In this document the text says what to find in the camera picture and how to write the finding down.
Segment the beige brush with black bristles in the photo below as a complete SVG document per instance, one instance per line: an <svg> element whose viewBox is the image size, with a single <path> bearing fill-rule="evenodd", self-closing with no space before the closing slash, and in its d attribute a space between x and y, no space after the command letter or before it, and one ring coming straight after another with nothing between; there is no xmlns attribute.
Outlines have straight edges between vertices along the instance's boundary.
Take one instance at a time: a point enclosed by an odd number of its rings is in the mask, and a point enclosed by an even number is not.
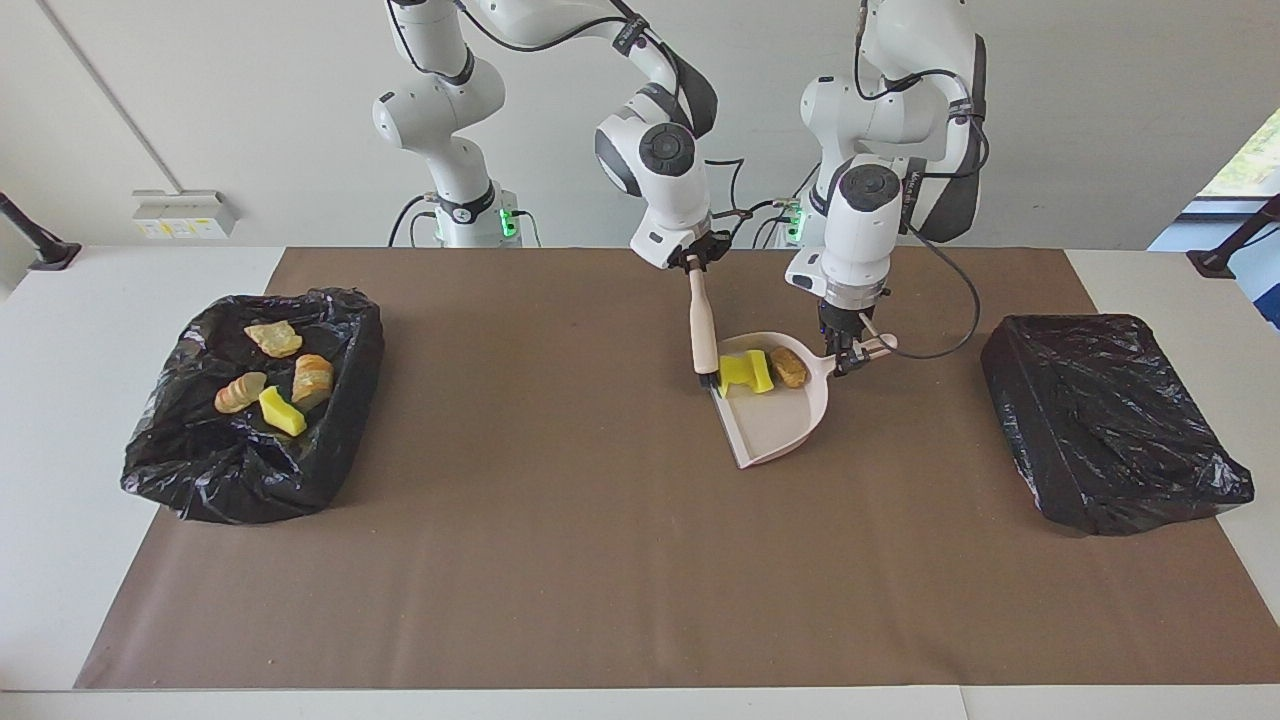
<svg viewBox="0 0 1280 720"><path fill-rule="evenodd" d="M687 273L690 288L689 327L692 355L692 368L700 386L714 389L718 386L719 355L716 338L716 322L710 301L707 296L705 270L701 266Z"/></svg>

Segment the pale pink plastic dustpan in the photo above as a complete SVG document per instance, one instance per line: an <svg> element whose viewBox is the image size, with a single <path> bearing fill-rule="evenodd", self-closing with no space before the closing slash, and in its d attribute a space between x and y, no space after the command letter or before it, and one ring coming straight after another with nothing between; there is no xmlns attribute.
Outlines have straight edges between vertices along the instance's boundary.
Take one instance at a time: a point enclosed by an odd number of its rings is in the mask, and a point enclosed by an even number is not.
<svg viewBox="0 0 1280 720"><path fill-rule="evenodd" d="M756 332L722 340L719 355L745 354L750 348L768 352L785 346L795 351L809 370L808 383L790 389L773 377L774 388L754 395L745 386L733 386L726 397L710 391L722 427L741 469L778 459L800 446L818 427L828 404L827 380L832 361L814 355L803 342L777 332Z"/></svg>

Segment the large striped croissant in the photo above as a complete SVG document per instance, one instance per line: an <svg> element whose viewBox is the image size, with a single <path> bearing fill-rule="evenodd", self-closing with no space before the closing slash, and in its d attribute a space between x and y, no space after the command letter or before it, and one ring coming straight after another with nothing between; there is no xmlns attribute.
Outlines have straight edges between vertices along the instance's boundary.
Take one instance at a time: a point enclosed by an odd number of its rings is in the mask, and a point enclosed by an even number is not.
<svg viewBox="0 0 1280 720"><path fill-rule="evenodd" d="M291 404L308 413L332 397L333 386L334 368L329 360L319 354L301 355L294 363Z"/></svg>

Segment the pale pastry piece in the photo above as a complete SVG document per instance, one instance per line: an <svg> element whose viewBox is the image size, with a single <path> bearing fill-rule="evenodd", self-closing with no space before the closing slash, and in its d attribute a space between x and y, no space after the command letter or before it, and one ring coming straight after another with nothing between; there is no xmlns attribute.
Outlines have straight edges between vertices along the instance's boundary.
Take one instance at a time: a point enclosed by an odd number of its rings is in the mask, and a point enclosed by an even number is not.
<svg viewBox="0 0 1280 720"><path fill-rule="evenodd" d="M243 332L264 354L274 359L296 355L305 342L288 320L248 325Z"/></svg>

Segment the small golden croissant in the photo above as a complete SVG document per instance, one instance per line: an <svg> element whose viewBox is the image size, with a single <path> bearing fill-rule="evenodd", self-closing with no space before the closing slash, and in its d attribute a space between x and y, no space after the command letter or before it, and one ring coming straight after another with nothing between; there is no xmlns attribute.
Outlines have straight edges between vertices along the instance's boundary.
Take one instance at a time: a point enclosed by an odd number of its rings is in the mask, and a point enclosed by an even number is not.
<svg viewBox="0 0 1280 720"><path fill-rule="evenodd" d="M236 414L252 406L265 391L268 375L262 372L248 372L221 387L214 398L214 407L220 414Z"/></svg>

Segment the black bin with taut bag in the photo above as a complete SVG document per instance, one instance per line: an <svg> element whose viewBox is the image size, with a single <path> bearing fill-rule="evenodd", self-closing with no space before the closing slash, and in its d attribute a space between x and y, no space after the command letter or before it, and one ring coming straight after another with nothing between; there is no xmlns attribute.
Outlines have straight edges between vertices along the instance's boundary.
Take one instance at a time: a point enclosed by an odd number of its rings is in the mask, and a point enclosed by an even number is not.
<svg viewBox="0 0 1280 720"><path fill-rule="evenodd" d="M1138 316L1010 315L980 365L1015 468L1050 521L1134 536L1254 500L1251 470Z"/></svg>

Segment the black bin with crumpled bag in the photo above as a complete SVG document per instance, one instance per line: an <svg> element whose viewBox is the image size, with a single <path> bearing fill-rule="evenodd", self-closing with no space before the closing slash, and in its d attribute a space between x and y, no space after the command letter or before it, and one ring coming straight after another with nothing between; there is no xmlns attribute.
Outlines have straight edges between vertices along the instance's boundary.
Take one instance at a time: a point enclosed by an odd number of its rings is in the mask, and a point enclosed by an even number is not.
<svg viewBox="0 0 1280 720"><path fill-rule="evenodd" d="M243 329L288 320L303 337L291 357L264 354ZM122 488L180 518L262 524L320 512L355 465L385 350L380 307L357 290L219 299L182 332L125 450ZM289 437L257 401L236 414L216 392L248 372L291 402L294 363L319 354L334 368L332 397Z"/></svg>

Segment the brown paper table mat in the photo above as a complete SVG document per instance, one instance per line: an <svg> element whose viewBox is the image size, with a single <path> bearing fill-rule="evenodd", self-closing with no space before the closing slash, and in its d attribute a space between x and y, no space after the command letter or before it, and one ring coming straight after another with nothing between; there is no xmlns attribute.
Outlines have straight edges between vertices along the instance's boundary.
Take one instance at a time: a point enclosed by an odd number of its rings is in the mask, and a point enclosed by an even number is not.
<svg viewBox="0 0 1280 720"><path fill-rule="evenodd" d="M980 352L1092 313L1066 258L961 250L979 334L831 384L797 450L735 466L689 291L623 250L292 249L269 292L381 307L338 500L154 519L82 688L1280 683L1280 626L1216 519L1046 520Z"/></svg>

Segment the black clamp stand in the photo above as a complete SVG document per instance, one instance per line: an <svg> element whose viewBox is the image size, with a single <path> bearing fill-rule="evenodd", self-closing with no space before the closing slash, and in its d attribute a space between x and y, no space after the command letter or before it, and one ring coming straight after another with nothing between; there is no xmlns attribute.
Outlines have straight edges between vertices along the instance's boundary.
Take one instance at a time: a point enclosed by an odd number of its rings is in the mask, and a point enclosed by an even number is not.
<svg viewBox="0 0 1280 720"><path fill-rule="evenodd" d="M33 245L36 260L29 264L32 272L64 270L83 249L81 243L67 242L32 220L4 192L0 192L0 215Z"/></svg>
<svg viewBox="0 0 1280 720"><path fill-rule="evenodd" d="M1277 231L1280 231L1280 192L1267 199L1221 243L1212 249L1187 250L1185 256L1203 278L1234 281L1235 275L1229 268L1233 256L1243 249L1267 240Z"/></svg>

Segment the white wall socket box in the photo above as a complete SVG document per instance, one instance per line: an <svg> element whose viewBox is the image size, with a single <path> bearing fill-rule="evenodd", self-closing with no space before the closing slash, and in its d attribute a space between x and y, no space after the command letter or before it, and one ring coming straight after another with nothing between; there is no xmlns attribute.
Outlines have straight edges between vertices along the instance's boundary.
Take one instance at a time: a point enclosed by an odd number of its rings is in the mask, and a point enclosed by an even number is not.
<svg viewBox="0 0 1280 720"><path fill-rule="evenodd" d="M212 190L136 190L132 199L132 222L146 240L229 240L239 220L224 195Z"/></svg>

